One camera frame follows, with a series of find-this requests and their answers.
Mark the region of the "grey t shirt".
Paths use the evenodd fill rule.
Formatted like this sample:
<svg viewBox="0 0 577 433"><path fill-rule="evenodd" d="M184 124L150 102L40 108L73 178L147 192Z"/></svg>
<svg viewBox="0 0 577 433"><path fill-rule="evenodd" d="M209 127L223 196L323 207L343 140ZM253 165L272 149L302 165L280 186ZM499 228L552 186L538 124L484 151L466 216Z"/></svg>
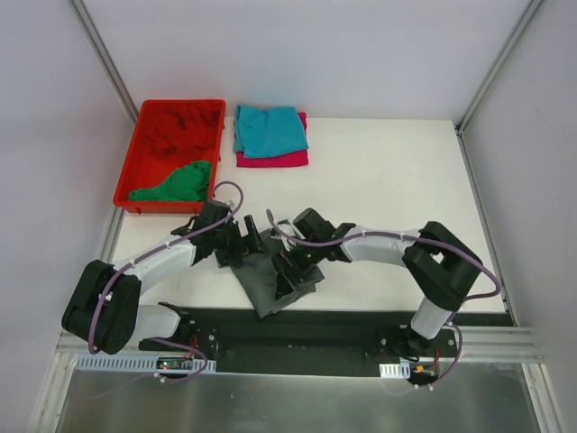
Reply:
<svg viewBox="0 0 577 433"><path fill-rule="evenodd" d="M283 243L273 234L272 229L260 232L267 253L251 253L243 258L243 264L232 266L231 270L243 287L259 318L277 314L282 309L295 303L309 293L316 291L316 285L325 276L318 266L312 268L307 279L295 288L276 298L279 279L272 264L271 257L283 248Z"/></svg>

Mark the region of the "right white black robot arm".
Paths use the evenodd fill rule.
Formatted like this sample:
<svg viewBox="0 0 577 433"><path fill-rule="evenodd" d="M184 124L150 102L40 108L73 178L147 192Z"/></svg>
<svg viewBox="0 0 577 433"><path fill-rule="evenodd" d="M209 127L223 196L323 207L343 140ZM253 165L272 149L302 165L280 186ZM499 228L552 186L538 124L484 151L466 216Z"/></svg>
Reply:
<svg viewBox="0 0 577 433"><path fill-rule="evenodd" d="M334 226L313 208L291 223L267 218L283 241L272 264L285 287L295 289L320 262L384 263L409 272L423 293L407 327L388 339L389 350L409 361L427 355L438 344L438 334L461 308L483 263L442 224L429 221L407 232L369 229L355 223Z"/></svg>

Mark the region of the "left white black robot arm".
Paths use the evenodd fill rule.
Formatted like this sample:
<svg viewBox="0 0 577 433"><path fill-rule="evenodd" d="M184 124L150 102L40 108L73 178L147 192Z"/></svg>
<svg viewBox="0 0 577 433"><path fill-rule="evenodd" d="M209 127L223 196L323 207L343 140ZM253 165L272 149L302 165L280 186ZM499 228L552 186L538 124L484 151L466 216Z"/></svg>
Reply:
<svg viewBox="0 0 577 433"><path fill-rule="evenodd" d="M159 244L116 263L94 260L81 273L61 325L88 344L91 354L114 355L131 342L158 337L172 351L190 340L187 313L166 302L142 305L142 294L168 277L210 256L220 267L237 267L264 243L252 216L244 217L241 234L235 211L211 200L185 225L173 229Z"/></svg>

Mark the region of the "green t shirt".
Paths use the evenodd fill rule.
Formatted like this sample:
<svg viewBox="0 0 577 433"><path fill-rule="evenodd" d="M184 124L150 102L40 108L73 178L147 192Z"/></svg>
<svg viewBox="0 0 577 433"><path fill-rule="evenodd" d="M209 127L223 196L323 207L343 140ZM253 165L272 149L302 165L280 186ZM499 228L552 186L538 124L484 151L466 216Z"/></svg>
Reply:
<svg viewBox="0 0 577 433"><path fill-rule="evenodd" d="M194 161L174 170L162 183L151 188L131 191L129 201L201 202L208 194L212 164Z"/></svg>

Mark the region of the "folded magenta t shirt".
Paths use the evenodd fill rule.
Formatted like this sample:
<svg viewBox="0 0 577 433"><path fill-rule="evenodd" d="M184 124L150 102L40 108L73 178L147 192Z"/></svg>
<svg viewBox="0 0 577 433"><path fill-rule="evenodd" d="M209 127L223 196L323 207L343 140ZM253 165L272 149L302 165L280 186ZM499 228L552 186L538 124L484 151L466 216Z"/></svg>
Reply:
<svg viewBox="0 0 577 433"><path fill-rule="evenodd" d="M304 125L305 132L307 129L307 115L304 112L298 112L298 116ZM308 165L308 149L300 152L293 152L274 158L248 159L242 152L235 152L236 165L239 168L295 168Z"/></svg>

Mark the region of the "folded teal t shirt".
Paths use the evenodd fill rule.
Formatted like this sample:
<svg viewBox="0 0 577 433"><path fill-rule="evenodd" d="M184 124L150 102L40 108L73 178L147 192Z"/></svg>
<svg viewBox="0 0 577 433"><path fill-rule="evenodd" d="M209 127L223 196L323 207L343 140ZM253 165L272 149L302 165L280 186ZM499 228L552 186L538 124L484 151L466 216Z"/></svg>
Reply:
<svg viewBox="0 0 577 433"><path fill-rule="evenodd" d="M293 106L261 109L238 105L234 151L248 159L274 158L308 149L305 128Z"/></svg>

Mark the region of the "red t shirt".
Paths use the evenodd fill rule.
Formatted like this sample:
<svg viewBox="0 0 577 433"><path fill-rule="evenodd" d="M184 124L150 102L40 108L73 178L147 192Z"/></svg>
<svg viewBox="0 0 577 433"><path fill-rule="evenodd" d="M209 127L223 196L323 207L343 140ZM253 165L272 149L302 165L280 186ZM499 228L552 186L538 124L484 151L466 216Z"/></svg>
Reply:
<svg viewBox="0 0 577 433"><path fill-rule="evenodd" d="M222 104L216 100L150 100L151 114L145 142L158 157L211 161L222 122Z"/></svg>

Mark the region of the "red plastic bin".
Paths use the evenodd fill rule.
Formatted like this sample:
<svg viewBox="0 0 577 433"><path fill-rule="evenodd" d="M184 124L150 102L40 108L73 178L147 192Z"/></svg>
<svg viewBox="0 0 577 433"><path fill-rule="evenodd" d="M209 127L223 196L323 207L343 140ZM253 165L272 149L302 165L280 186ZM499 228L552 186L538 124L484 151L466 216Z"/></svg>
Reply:
<svg viewBox="0 0 577 433"><path fill-rule="evenodd" d="M216 136L216 145L212 164L207 198L211 198L215 187L215 177L220 160L220 148L224 131L225 101L222 99L148 99L142 103L133 136L124 159L120 178L117 182L113 202L117 207L137 214L195 214L200 211L204 202L141 202L129 201L131 191L139 188L151 188L162 183L174 170L194 162L189 158L158 157L151 153L145 142L145 127L149 125L151 114L146 106L150 100L216 100L222 104L220 121L222 122Z"/></svg>

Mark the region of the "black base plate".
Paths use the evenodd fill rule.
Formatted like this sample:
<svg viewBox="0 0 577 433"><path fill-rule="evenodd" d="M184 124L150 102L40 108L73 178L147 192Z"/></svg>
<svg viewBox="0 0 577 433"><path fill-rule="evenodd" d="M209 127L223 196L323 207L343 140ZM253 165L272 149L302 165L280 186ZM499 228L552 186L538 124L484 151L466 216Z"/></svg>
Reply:
<svg viewBox="0 0 577 433"><path fill-rule="evenodd" d="M408 342L408 312L282 310L258 318L250 309L186 308L172 338L193 345L219 373L376 377L401 355L424 362L456 354L452 330L430 343Z"/></svg>

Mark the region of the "left aluminium rail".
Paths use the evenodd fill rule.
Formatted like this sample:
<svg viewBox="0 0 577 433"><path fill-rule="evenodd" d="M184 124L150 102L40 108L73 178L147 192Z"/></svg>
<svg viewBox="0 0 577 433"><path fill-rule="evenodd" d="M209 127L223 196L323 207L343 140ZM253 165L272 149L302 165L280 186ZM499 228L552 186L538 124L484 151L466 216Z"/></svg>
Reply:
<svg viewBox="0 0 577 433"><path fill-rule="evenodd" d="M112 213L105 226L105 232L103 235L102 243L97 251L96 259L99 262L110 263L112 261L123 217L124 217L124 211L119 207L113 207ZM92 306L90 300L91 297L90 293L92 291L91 287L93 286L93 282L90 281L88 283L89 286L88 289L84 288L84 283L82 282L84 273L87 270L88 265L91 263L92 262L89 262L83 269L82 273L80 274L77 287L75 288L75 290L79 289L79 292L75 291L73 296L74 299L70 300L70 303L74 304L74 307L76 309L79 309L80 311L86 313L94 312L94 307Z"/></svg>

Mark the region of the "left aluminium frame post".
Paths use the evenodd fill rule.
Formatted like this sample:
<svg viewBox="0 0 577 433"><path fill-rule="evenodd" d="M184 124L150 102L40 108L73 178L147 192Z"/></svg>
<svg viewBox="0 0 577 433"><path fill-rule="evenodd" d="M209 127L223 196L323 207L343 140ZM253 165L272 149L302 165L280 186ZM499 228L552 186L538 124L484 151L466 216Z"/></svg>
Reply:
<svg viewBox="0 0 577 433"><path fill-rule="evenodd" d="M96 21L90 13L86 2L83 0L68 0L68 4L125 113L128 115L132 123L136 124L139 109L134 103L133 97L131 96L114 59L106 46L103 36L98 30Z"/></svg>

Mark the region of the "aluminium frame post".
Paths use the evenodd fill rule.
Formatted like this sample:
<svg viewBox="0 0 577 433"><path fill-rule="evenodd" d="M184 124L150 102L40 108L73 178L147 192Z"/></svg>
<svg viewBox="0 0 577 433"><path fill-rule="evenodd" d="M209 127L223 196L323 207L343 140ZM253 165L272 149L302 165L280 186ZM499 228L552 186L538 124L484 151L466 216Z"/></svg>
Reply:
<svg viewBox="0 0 577 433"><path fill-rule="evenodd" d="M483 76L480 85L477 87L470 103L463 112L463 115L454 125L455 132L459 137L463 135L464 131L471 123L484 99L490 93L493 84L497 81L499 74L506 67L508 60L520 44L520 41L525 36L529 27L532 25L544 5L545 0L530 0L526 2L521 14L515 21L496 57Z"/></svg>
<svg viewBox="0 0 577 433"><path fill-rule="evenodd" d="M134 103L133 97L131 96L114 59L106 46L103 36L98 30L96 21L90 13L86 2L83 0L68 0L68 4L125 113L128 115L132 123L136 124L139 109Z"/></svg>

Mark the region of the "right aluminium frame post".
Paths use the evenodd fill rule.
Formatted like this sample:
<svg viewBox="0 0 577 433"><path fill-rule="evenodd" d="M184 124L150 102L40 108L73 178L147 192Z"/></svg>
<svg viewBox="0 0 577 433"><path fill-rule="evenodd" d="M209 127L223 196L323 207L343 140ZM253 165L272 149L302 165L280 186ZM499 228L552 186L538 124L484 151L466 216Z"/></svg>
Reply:
<svg viewBox="0 0 577 433"><path fill-rule="evenodd" d="M521 14L515 21L496 57L483 76L480 85L477 87L470 103L463 112L463 115L454 125L455 132L459 137L463 135L464 131L471 123L484 99L490 93L493 84L497 81L499 74L506 67L508 60L520 44L520 41L525 36L529 27L532 25L544 5L545 0L530 0L526 2Z"/></svg>

